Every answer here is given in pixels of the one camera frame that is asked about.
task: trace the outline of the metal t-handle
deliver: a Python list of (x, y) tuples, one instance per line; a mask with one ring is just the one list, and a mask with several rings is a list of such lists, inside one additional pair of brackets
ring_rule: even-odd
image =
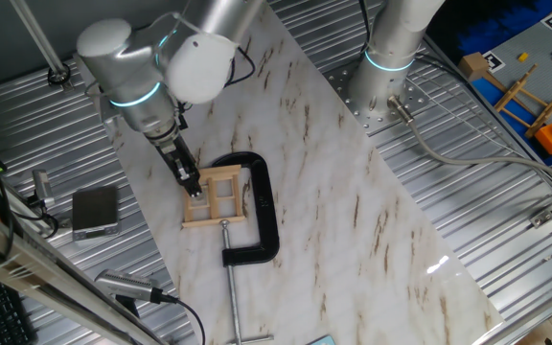
[[(231, 247), (229, 243), (229, 229), (227, 228), (229, 226), (229, 220), (221, 220), (220, 226), (222, 226), (222, 237), (223, 241), (225, 242), (225, 249), (229, 249)], [(240, 316), (238, 314), (238, 299), (236, 297), (236, 281), (234, 279), (234, 267), (231, 264), (227, 265), (227, 277), (229, 278), (229, 297), (231, 299), (231, 312), (233, 314), (234, 334), (236, 336), (235, 342), (228, 343), (227, 345), (245, 345), (267, 340), (274, 340), (274, 335), (268, 335), (242, 341), (242, 332), (240, 331)]]

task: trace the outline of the metal grated table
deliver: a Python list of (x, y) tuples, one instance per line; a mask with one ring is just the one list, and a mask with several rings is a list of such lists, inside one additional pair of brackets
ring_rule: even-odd
[[(364, 38), (357, 1), (269, 3), (322, 72), (357, 57)], [(379, 3), (368, 1), (371, 18)], [(45, 70), (0, 85), (0, 156), (11, 166), (9, 181), (26, 195), (31, 191), (31, 169), (45, 167), (57, 195), (57, 207), (52, 211), (60, 217), (69, 214), (71, 194), (77, 188), (117, 185), (124, 229), (119, 237), (80, 246), (62, 232), (52, 244), (90, 277), (106, 267), (120, 268), (152, 275), (173, 292), (127, 179), (90, 102), (81, 95), (83, 84), (77, 70), (72, 70), (77, 86), (73, 94), (50, 89)], [(468, 91), (451, 77), (421, 64), (415, 64), (413, 70), (413, 80), (441, 104), (497, 142), (512, 141), (513, 148), (524, 152), (507, 127), (481, 111)], [(419, 129), (441, 153), (458, 157), (506, 154), (476, 130), (425, 101), (426, 109), (416, 114)], [(375, 131), (372, 138), (387, 164), (507, 320), (516, 320), (552, 294), (552, 223), (550, 229), (538, 231), (528, 221), (552, 201), (552, 190), (535, 172), (503, 163), (445, 166), (428, 159), (399, 122)], [(40, 344), (105, 343), (97, 334), (34, 301), (26, 299), (24, 303), (32, 314)], [(139, 312), (159, 335), (182, 339), (180, 343), (196, 343), (189, 337), (186, 316), (175, 306), (143, 304)], [(544, 317), (548, 316), (539, 317), (529, 327)]]

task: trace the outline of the blue light ring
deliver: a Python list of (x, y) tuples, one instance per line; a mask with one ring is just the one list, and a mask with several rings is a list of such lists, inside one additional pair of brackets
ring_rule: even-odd
[(137, 99), (135, 101), (132, 101), (132, 102), (125, 102), (125, 103), (117, 103), (117, 102), (114, 102), (114, 101), (110, 101), (112, 104), (118, 106), (118, 107), (130, 107), (130, 106), (134, 106), (134, 105), (137, 105), (137, 104), (140, 104), (141, 102), (144, 102), (145, 100), (149, 99), (152, 95), (154, 95), (155, 92), (157, 92), (157, 90), (159, 89), (159, 86), (161, 86), (161, 82), (158, 82), (156, 85), (154, 85), (154, 87), (152, 88), (152, 90), (142, 96), (142, 98), (140, 99)]
[(403, 71), (404, 69), (410, 67), (412, 65), (412, 62), (414, 62), (414, 59), (412, 59), (412, 61), (410, 61), (410, 63), (408, 63), (407, 65), (405, 65), (404, 67), (400, 67), (400, 68), (387, 68), (387, 67), (382, 67), (380, 66), (379, 64), (375, 63), (374, 61), (372, 61), (372, 59), (370, 58), (370, 56), (368, 55), (368, 51), (365, 51), (365, 57), (368, 58), (368, 61), (370, 61), (370, 63), (378, 68), (378, 69), (381, 69), (383, 71), (387, 71), (387, 72), (399, 72), (399, 71)]

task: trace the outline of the black c-clamp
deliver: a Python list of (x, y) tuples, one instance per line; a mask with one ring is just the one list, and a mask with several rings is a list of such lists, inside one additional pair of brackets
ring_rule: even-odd
[(217, 159), (212, 166), (223, 167), (237, 164), (250, 169), (257, 224), (259, 225), (259, 244), (244, 248), (223, 249), (222, 263), (225, 266), (266, 263), (274, 259), (280, 249), (278, 220), (276, 219), (267, 164), (255, 152), (235, 152)]

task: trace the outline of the black cable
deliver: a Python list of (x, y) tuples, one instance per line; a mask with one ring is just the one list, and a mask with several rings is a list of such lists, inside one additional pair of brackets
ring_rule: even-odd
[(434, 66), (444, 72), (447, 72), (449, 73), (450, 75), (456, 77), (457, 79), (459, 79), (460, 81), (464, 82), (464, 83), (469, 83), (469, 81), (467, 81), (465, 78), (461, 77), (461, 75), (455, 71), (453, 71), (452, 69), (448, 68), (447, 66), (444, 65), (444, 62), (441, 61), (440, 59), (438, 58), (435, 58), (435, 57), (430, 57), (428, 55), (425, 55), (425, 54), (418, 54), (417, 56), (415, 56), (415, 59), (419, 62), (422, 62), (422, 63), (425, 63), (426, 65), (429, 65), (429, 66)]
[(193, 310), (193, 308), (189, 307), (186, 303), (180, 301), (179, 298), (163, 294), (161, 295), (161, 301), (168, 302), (168, 303), (174, 303), (179, 304), (180, 306), (184, 307), (187, 311), (189, 311), (194, 317), (195, 320), (197, 320), (197, 323), (199, 324), (199, 328), (201, 329), (201, 344), (206, 345), (206, 332), (203, 330), (203, 324), (201, 323), (201, 319), (199, 318), (199, 315), (197, 315), (196, 311)]
[(363, 54), (368, 49), (368, 41), (370, 40), (370, 19), (368, 19), (368, 8), (365, 6), (365, 0), (359, 0), (361, 6), (361, 16), (363, 17), (363, 23), (365, 24), (365, 40), (361, 47), (361, 53)]
[(231, 81), (231, 82), (228, 81), (228, 82), (225, 84), (224, 87), (231, 86), (231, 85), (236, 84), (236, 83), (238, 83), (238, 82), (240, 82), (240, 81), (245, 81), (245, 80), (249, 79), (250, 76), (252, 76), (252, 75), (255, 73), (255, 70), (256, 70), (256, 68), (255, 68), (255, 62), (252, 60), (252, 58), (250, 58), (250, 57), (248, 56), (248, 54), (244, 51), (244, 49), (238, 47), (238, 51), (244, 56), (244, 58), (246, 59), (246, 61), (248, 61), (248, 63), (250, 63), (250, 66), (252, 67), (252, 71), (250, 71), (250, 73), (247, 74), (247, 75), (245, 75), (244, 77), (241, 77), (241, 78), (239, 78), (239, 79), (233, 80), (233, 81)]
[(44, 220), (44, 221), (47, 221), (47, 222), (50, 221), (51, 227), (53, 228), (53, 231), (48, 236), (46, 236), (44, 239), (50, 239), (54, 235), (57, 234), (58, 220), (56, 218), (54, 218), (53, 216), (49, 215), (48, 213), (46, 213), (46, 208), (42, 208), (42, 214), (39, 217), (25, 216), (25, 215), (21, 215), (21, 214), (16, 213), (16, 212), (14, 212), (14, 214), (19, 218), (26, 219), (26, 220), (31, 220), (31, 221), (40, 221), (40, 220)]
[(231, 59), (231, 73), (229, 74), (229, 80), (225, 83), (225, 85), (230, 84), (231, 81), (233, 81), (235, 74), (236, 74), (236, 57), (233, 57)]

